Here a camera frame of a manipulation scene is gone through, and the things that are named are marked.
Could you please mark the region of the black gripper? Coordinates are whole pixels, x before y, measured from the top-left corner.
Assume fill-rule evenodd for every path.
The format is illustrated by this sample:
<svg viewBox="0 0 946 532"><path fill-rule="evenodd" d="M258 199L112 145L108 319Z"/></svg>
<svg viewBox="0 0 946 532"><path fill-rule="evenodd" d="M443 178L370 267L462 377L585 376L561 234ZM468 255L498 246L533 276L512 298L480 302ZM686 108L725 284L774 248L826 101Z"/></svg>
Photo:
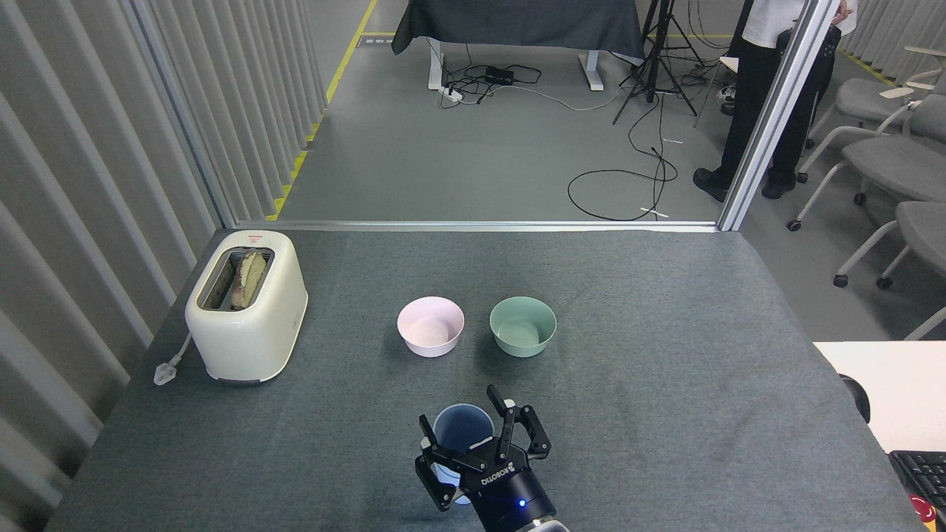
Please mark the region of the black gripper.
<svg viewBox="0 0 946 532"><path fill-rule="evenodd" d="M531 405L517 406L502 398L493 384L486 394L501 418L499 437L487 445L486 461L471 454L470 445L489 437L489 423L480 415L441 414L436 428L426 415L419 415L423 432L421 454L415 459L415 473L439 511L447 511L464 494L486 531L517 531L535 521L557 515L551 498L529 465L530 459L544 460L551 441ZM523 450L511 444L514 425L523 425L530 438ZM460 475L460 487L441 482L432 467L439 464Z"/></svg>

